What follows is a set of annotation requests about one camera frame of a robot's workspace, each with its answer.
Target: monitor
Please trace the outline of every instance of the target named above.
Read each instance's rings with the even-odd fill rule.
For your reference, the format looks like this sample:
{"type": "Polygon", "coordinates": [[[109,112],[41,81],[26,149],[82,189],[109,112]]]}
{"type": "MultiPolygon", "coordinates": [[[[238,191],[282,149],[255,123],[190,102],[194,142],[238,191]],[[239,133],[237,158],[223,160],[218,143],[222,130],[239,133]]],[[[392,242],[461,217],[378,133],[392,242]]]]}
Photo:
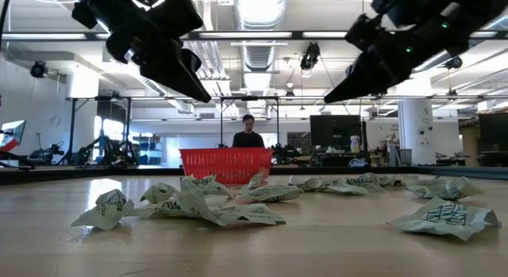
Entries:
{"type": "Polygon", "coordinates": [[[0,147],[6,146],[12,140],[17,142],[17,145],[21,144],[21,138],[25,131],[26,121],[14,121],[7,122],[2,125],[3,134],[0,134],[0,147]]]}
{"type": "Polygon", "coordinates": [[[479,115],[479,133],[482,143],[508,143],[508,113],[492,113],[479,115]]]}
{"type": "Polygon", "coordinates": [[[359,115],[310,116],[310,143],[313,146],[348,147],[351,136],[361,137],[359,115]]]}

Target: red basket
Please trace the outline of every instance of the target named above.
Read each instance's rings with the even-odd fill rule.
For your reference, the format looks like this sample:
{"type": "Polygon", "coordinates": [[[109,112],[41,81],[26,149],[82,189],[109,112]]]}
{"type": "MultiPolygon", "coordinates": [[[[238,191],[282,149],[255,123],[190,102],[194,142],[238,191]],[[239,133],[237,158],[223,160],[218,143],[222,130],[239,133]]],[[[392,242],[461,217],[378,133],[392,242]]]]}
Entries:
{"type": "Polygon", "coordinates": [[[244,184],[260,171],[270,174],[271,149],[214,148],[180,149],[185,175],[198,179],[217,174],[219,183],[244,184]]]}

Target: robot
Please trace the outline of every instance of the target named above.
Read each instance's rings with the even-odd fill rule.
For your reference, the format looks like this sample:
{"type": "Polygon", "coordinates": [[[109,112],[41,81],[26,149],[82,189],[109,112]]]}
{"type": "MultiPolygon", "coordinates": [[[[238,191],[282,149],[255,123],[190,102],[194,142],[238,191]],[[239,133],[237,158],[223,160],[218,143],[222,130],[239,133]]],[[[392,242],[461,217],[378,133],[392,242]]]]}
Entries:
{"type": "MultiPolygon", "coordinates": [[[[211,99],[195,74],[201,61],[182,49],[179,39],[203,25],[191,0],[165,0],[148,11],[132,0],[78,1],[72,17],[89,29],[101,22],[111,32],[106,47],[114,59],[132,60],[141,75],[182,94],[211,99]]],[[[159,0],[136,1],[153,6],[159,0]]],[[[378,15],[361,14],[345,37],[362,53],[325,102],[386,94],[437,53],[458,56],[468,50],[470,35],[507,5],[508,0],[374,0],[378,15]],[[382,28],[384,15],[404,31],[392,34],[382,28]]]]}

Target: pillar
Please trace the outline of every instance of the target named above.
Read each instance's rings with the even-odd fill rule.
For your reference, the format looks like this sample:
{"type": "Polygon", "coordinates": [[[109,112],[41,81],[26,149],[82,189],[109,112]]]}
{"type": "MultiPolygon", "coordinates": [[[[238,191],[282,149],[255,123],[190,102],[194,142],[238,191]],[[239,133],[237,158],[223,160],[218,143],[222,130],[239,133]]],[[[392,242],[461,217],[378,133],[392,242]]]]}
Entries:
{"type": "MultiPolygon", "coordinates": [[[[99,77],[94,71],[81,68],[67,75],[68,98],[95,98],[98,95],[99,77]]],[[[94,119],[97,115],[97,102],[95,100],[79,100],[79,108],[75,114],[74,143],[72,151],[87,146],[94,140],[94,119]]]]}
{"type": "MultiPolygon", "coordinates": [[[[429,77],[417,77],[397,86],[400,95],[429,95],[429,77]]],[[[433,107],[430,99],[404,99],[398,102],[400,148],[412,150],[412,163],[436,163],[433,107]]]]}

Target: person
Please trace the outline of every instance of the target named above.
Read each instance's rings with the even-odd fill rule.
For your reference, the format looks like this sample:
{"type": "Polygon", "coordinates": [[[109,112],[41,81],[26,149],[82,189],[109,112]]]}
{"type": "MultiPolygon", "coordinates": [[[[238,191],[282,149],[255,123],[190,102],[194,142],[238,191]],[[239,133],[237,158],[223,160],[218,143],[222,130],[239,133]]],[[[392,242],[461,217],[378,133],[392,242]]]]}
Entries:
{"type": "Polygon", "coordinates": [[[242,118],[244,122],[244,131],[235,134],[233,138],[233,147],[263,147],[263,137],[260,134],[255,133],[254,129],[254,117],[250,114],[245,114],[242,118]]]}

